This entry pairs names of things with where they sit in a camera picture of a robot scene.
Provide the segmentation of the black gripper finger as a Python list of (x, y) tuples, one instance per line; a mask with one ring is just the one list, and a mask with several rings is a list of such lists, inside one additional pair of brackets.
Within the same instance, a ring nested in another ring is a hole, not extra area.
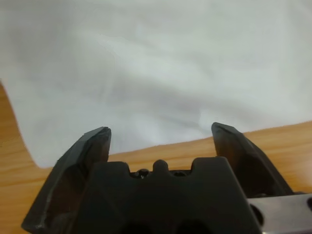
[(109, 157), (111, 129), (85, 133), (56, 162), (21, 227), (31, 234), (65, 234), (78, 209), (88, 176)]
[(292, 195), (293, 191), (266, 154), (236, 128), (212, 124), (217, 156), (225, 157), (246, 197)]

